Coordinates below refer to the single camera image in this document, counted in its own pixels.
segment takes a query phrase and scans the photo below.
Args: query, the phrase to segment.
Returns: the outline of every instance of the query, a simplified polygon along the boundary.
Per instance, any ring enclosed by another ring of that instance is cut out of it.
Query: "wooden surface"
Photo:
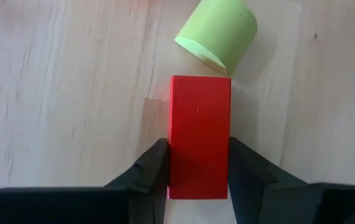
[[[167,135],[172,75],[218,75],[173,42],[199,0],[0,0],[0,187],[103,185]],[[309,181],[355,184],[355,1],[247,0],[231,134]],[[167,223],[234,223],[230,200]]]

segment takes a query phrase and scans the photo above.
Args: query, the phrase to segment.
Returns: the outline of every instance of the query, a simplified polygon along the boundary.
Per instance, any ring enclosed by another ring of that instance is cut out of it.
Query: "red wooden block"
[[[231,79],[172,77],[170,199],[226,199]]]

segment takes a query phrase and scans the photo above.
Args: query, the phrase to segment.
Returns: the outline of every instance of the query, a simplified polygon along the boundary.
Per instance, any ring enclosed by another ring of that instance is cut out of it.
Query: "toy block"
[[[174,76],[168,143],[170,199],[226,199],[231,79]]]

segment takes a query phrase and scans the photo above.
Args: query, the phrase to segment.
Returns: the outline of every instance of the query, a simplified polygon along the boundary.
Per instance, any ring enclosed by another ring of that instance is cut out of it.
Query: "green cylinder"
[[[243,0],[202,0],[175,42],[232,74],[256,33],[256,18]]]

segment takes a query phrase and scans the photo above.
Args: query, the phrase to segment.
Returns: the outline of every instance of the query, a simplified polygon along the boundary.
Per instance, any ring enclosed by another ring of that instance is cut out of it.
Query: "light wood surface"
[[[100,186],[167,136],[172,75],[219,75],[174,43],[199,0],[0,0],[0,187]],[[355,1],[247,0],[259,33],[231,135],[307,180],[355,184]],[[230,200],[167,223],[234,223]]]

